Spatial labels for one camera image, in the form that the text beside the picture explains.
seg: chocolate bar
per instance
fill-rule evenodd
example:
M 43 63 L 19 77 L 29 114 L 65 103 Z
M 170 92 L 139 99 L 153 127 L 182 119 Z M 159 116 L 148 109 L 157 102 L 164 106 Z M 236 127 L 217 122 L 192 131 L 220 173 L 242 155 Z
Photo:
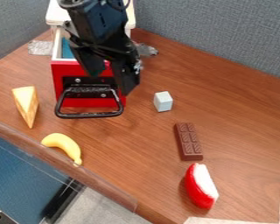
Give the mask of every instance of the chocolate bar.
M 179 122 L 175 124 L 174 130 L 181 160 L 202 160 L 203 154 L 194 125 L 190 122 Z

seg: wooden table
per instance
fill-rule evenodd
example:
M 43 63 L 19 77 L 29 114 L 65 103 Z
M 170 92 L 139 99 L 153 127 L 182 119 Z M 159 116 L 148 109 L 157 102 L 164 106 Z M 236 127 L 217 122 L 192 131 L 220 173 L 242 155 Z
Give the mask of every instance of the wooden table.
M 38 39 L 51 39 L 46 32 Z M 138 199 L 137 212 L 154 222 L 189 216 L 278 222 L 280 201 L 280 79 L 142 30 L 133 38 L 160 54 L 144 59 L 142 83 L 117 118 L 61 120 L 50 57 L 27 45 L 0 60 L 0 121 L 40 141 L 52 132 L 72 137 L 85 167 Z M 35 85 L 40 109 L 33 129 L 17 112 L 12 88 Z M 158 113 L 153 95 L 169 91 L 173 110 Z M 206 213 L 186 196 L 191 162 L 179 159 L 173 125 L 196 125 L 220 198 Z

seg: gray fabric wall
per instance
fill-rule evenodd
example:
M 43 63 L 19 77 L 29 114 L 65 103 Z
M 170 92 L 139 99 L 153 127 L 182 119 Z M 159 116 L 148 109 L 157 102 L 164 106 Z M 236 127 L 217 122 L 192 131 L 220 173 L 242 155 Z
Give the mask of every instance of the gray fabric wall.
M 0 0 L 0 58 L 45 31 L 49 0 Z
M 134 0 L 137 26 L 280 76 L 280 0 Z

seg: yellow banana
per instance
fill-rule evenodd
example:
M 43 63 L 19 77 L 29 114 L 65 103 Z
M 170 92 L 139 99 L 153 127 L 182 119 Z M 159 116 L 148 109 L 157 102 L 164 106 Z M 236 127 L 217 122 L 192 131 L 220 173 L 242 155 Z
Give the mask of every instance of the yellow banana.
M 81 149 L 69 136 L 60 133 L 52 133 L 42 139 L 41 143 L 46 147 L 61 148 L 77 165 L 81 165 Z

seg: cable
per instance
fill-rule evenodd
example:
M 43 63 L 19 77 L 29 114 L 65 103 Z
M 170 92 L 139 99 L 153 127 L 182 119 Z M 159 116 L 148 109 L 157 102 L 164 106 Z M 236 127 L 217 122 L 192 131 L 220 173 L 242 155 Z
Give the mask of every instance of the cable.
M 113 0 L 107 0 L 107 3 L 109 6 L 111 6 L 113 9 L 117 10 L 117 11 L 125 11 L 126 9 L 128 9 L 129 5 L 130 5 L 130 0 L 127 2 L 126 5 L 124 6 L 117 6 L 113 4 Z

